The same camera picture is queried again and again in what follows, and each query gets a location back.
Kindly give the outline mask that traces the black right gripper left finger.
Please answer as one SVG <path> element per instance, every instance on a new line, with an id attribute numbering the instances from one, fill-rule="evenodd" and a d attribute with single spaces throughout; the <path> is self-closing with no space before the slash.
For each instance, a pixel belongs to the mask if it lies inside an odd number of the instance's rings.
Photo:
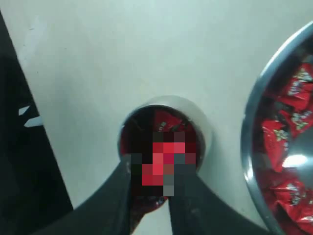
<path id="1" fill-rule="evenodd" d="M 74 211 L 36 235 L 129 235 L 131 157 L 123 157 L 105 183 Z"/>

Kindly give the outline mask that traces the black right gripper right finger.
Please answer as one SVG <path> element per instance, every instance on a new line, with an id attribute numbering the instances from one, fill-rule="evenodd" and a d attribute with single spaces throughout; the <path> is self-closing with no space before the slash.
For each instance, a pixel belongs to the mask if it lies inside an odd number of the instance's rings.
<path id="1" fill-rule="evenodd" d="M 174 175 L 169 198 L 174 235 L 268 235 L 223 202 L 195 173 Z"/>

